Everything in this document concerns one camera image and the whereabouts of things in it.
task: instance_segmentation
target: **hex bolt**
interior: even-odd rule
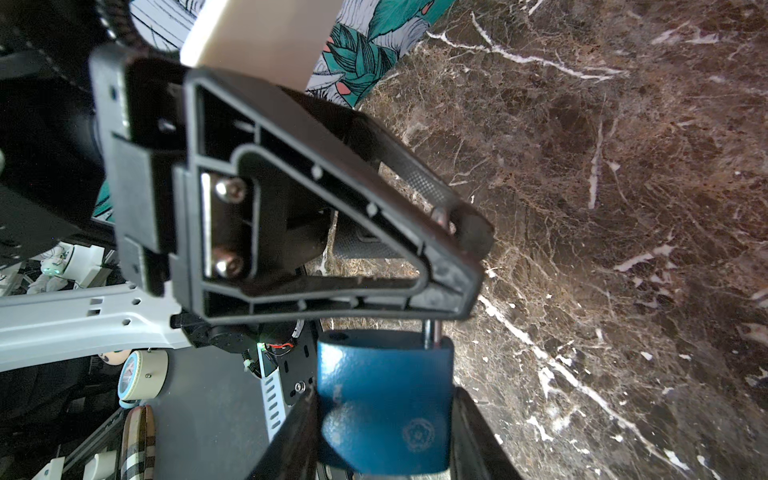
[[[234,278],[243,271],[245,262],[243,258],[230,250],[214,248],[214,268],[216,273],[223,278]]]
[[[248,194],[248,185],[239,177],[225,177],[216,182],[216,195],[228,204],[239,204]]]

